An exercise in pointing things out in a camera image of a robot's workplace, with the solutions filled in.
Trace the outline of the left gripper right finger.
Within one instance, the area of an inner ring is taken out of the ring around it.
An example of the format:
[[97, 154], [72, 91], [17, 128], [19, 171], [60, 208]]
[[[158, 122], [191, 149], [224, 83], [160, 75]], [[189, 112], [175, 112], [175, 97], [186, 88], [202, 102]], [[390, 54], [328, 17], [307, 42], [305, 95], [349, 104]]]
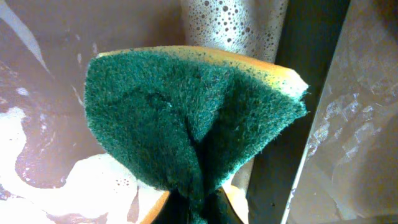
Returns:
[[243, 224], [233, 210], [222, 187], [207, 196], [205, 200], [205, 220], [208, 224]]

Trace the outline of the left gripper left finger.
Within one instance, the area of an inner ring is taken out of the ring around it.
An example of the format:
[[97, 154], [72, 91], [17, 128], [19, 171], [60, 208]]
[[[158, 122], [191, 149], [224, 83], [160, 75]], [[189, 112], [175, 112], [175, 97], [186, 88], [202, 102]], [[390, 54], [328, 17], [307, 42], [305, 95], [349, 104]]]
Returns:
[[189, 224], [190, 206], [186, 198], [174, 190], [152, 224]]

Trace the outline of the green and yellow sponge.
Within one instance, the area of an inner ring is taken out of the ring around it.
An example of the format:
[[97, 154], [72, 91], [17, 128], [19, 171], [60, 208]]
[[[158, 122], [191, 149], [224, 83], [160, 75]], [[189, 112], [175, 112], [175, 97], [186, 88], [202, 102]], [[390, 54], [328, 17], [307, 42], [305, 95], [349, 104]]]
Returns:
[[189, 223], [208, 223], [205, 200], [220, 187], [238, 215], [224, 183], [306, 115], [307, 88], [295, 70], [223, 50], [115, 50], [88, 65], [85, 116], [112, 158], [168, 197], [177, 190]]

